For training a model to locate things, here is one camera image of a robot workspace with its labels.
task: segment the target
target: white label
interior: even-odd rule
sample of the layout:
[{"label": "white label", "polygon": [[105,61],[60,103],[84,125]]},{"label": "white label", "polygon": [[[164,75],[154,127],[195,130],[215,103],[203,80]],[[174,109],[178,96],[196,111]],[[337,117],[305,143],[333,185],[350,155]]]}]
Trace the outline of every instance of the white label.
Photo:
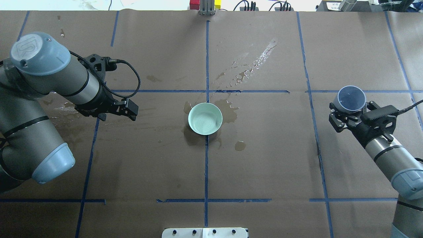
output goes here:
[{"label": "white label", "polygon": [[326,3],[327,9],[332,11],[339,11],[339,4],[340,3]]}]

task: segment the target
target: red block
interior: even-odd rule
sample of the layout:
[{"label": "red block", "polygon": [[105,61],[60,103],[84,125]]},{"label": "red block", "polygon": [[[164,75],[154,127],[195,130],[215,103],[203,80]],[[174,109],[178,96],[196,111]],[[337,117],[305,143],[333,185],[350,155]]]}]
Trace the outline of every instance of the red block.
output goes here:
[{"label": "red block", "polygon": [[200,9],[200,0],[190,0],[190,9],[199,10]]}]

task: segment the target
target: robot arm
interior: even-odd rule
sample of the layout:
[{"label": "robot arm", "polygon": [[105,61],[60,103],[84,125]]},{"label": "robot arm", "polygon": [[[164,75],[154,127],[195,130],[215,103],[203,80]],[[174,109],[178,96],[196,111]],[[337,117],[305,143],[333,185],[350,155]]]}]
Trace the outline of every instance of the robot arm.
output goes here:
[{"label": "robot arm", "polygon": [[51,91],[74,103],[84,116],[104,121],[106,113],[112,113],[135,121],[138,106],[128,97],[136,91],[121,96],[103,81],[105,71],[115,70],[121,60],[76,56],[51,36],[34,32],[16,42],[10,58],[0,62],[0,132],[8,142],[0,148],[0,193],[31,177],[46,183],[74,165],[67,143],[36,101]]},{"label": "robot arm", "polygon": [[403,110],[381,108],[366,102],[361,89],[346,86],[329,105],[335,131],[350,130],[399,193],[391,238],[423,237],[423,163],[392,135],[397,116],[417,104]]}]

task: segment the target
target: metal bracket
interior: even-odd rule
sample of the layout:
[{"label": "metal bracket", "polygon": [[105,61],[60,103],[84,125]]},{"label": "metal bracket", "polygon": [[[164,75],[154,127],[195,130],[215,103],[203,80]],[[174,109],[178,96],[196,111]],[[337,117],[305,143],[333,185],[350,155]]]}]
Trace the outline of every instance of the metal bracket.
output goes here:
[{"label": "metal bracket", "polygon": [[167,228],[162,238],[248,238],[248,229],[242,227],[225,228]]},{"label": "metal bracket", "polygon": [[199,15],[213,16],[215,13],[214,0],[200,0]]}]

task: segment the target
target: table surface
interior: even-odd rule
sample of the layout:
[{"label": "table surface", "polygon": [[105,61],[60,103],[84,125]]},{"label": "table surface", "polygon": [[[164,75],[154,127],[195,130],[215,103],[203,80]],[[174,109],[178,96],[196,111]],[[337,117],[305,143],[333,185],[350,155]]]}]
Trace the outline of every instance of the table surface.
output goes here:
[{"label": "table surface", "polygon": [[[248,227],[250,237],[389,237],[397,193],[328,105],[345,85],[379,105],[423,99],[423,16],[410,13],[3,11],[0,58],[42,31],[141,76],[135,122],[40,100],[77,163],[0,195],[1,237],[160,237],[168,227]],[[130,94],[119,65],[107,85]],[[190,108],[216,104],[195,134]],[[394,135],[423,153],[418,106]]]}]

